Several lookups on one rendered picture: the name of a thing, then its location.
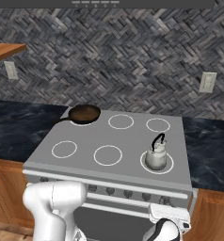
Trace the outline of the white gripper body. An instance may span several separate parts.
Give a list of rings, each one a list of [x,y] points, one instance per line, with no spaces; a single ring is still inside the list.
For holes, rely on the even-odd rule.
[[[151,203],[149,205],[149,217],[150,221],[153,223],[157,222],[161,218],[187,223],[190,222],[190,214],[186,209],[156,203]]]

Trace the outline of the grey stove with hob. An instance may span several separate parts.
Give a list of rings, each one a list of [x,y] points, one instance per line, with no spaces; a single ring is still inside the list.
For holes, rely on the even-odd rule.
[[[165,134],[167,164],[151,170],[145,164],[153,140]],[[24,163],[27,184],[74,181],[86,186],[85,203],[148,213],[150,203],[170,197],[171,207],[191,215],[194,193],[179,117],[102,111],[93,123],[81,125],[70,120],[56,124]],[[88,185],[97,185],[96,192]],[[115,188],[113,195],[107,187]],[[124,190],[133,196],[127,199]],[[151,195],[149,201],[142,194]]]

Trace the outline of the wooden base cupboard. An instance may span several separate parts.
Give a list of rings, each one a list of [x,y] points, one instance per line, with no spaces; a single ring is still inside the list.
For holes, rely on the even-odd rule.
[[[27,185],[23,168],[21,162],[0,159],[0,222],[33,228],[34,218],[23,203]]]
[[[224,192],[200,189],[188,241],[224,241]]]

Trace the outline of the dark oven door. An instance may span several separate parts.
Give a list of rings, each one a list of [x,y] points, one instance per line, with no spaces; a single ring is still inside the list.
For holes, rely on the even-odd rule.
[[[78,228],[95,241],[142,241],[152,223],[143,217],[126,216],[87,207],[74,211]]]

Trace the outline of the dark brown frying pan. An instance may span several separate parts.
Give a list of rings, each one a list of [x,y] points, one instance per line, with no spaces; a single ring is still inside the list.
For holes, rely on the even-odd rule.
[[[66,118],[60,118],[57,122],[72,121],[76,124],[89,124],[99,119],[101,109],[93,104],[78,104],[73,107]]]

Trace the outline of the dark range hood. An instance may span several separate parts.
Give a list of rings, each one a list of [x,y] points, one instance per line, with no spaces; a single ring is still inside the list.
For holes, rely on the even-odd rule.
[[[212,8],[215,0],[0,0],[0,8]]]

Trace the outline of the white wall socket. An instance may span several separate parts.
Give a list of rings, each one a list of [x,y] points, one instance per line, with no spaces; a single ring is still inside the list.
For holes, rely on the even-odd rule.
[[[216,82],[216,72],[203,72],[200,80],[200,93],[212,93],[215,82]]]
[[[18,73],[12,61],[5,61],[5,68],[9,79],[18,80]]]

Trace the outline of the wooden wall cupboard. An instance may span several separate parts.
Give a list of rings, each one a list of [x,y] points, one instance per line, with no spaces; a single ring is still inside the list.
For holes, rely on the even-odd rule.
[[[26,49],[25,44],[18,43],[0,43],[0,60],[5,59],[9,56],[13,56]]]

